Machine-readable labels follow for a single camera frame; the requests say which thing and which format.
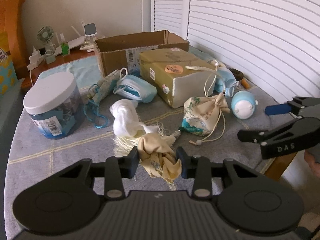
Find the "orange handle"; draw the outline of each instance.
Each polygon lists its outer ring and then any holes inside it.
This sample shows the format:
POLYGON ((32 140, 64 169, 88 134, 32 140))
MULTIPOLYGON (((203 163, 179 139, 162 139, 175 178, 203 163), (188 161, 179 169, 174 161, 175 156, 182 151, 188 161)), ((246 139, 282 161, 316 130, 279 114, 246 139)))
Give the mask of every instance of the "orange handle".
POLYGON ((251 87, 244 78, 240 81, 240 83, 246 90, 251 87))

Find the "cardboard box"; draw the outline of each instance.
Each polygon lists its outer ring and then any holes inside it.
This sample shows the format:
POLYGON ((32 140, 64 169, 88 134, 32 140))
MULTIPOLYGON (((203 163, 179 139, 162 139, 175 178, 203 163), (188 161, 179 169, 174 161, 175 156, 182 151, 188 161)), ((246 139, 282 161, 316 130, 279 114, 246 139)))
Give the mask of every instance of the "cardboard box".
POLYGON ((103 77, 123 67, 128 68, 129 74, 138 72, 141 51, 173 47, 188 51, 189 42, 169 31, 158 31, 103 38, 94 43, 103 77))
POLYGON ((206 91, 212 94, 215 74, 209 71, 190 70, 186 66, 201 66, 217 70, 195 55, 178 48, 155 49, 140 53, 140 74, 142 78, 157 88, 163 100, 177 108, 183 106, 190 97, 204 97, 206 91))

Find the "human hand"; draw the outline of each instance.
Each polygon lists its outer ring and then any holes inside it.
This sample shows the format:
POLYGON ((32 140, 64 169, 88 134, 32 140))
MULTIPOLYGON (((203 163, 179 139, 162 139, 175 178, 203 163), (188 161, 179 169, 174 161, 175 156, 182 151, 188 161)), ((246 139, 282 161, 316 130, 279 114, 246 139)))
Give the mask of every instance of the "human hand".
POLYGON ((309 164, 313 174, 320 178, 320 163, 316 163, 314 156, 311 155, 307 150, 304 152, 304 160, 309 164))

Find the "blue jar label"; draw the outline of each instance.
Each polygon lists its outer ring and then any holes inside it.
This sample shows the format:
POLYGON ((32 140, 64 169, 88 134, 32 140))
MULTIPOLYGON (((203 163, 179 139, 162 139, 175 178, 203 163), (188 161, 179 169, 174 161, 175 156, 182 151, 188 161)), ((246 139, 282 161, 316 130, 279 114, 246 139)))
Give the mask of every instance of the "blue jar label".
POLYGON ((56 116, 41 121, 33 120, 33 122, 43 135, 57 136, 62 134, 62 127, 56 116))

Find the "wooden furniture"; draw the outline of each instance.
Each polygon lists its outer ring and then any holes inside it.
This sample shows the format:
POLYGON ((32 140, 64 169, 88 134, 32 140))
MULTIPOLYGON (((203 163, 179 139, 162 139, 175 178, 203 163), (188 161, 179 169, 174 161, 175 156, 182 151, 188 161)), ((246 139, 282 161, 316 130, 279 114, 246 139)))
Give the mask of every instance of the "wooden furniture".
POLYGON ((264 175, 266 175, 270 179, 278 181, 296 155, 297 153, 291 153, 275 158, 264 175))
MULTIPOLYGON (((76 48, 73 48, 70 50, 70 55, 68 55, 68 56, 62 56, 61 54, 56 56, 56 61, 52 62, 50 64, 47 64, 44 59, 37 68, 31 70, 32 82, 33 82, 33 84, 35 84, 35 82, 38 79, 38 76, 43 71, 46 71, 50 68, 54 68, 56 66, 59 66, 59 65, 77 60, 77 59, 90 57, 93 55, 94 55, 94 51, 87 52, 86 50, 79 50, 79 47, 76 47, 76 48)), ((24 93, 27 93, 31 87, 32 87, 32 84, 31 84, 31 80, 30 80, 30 75, 28 75, 25 78, 25 80, 22 82, 21 89, 24 93)))
POLYGON ((21 23, 21 7, 25 0, 0 0, 0 32, 7 32, 12 62, 17 78, 28 75, 29 63, 21 23))

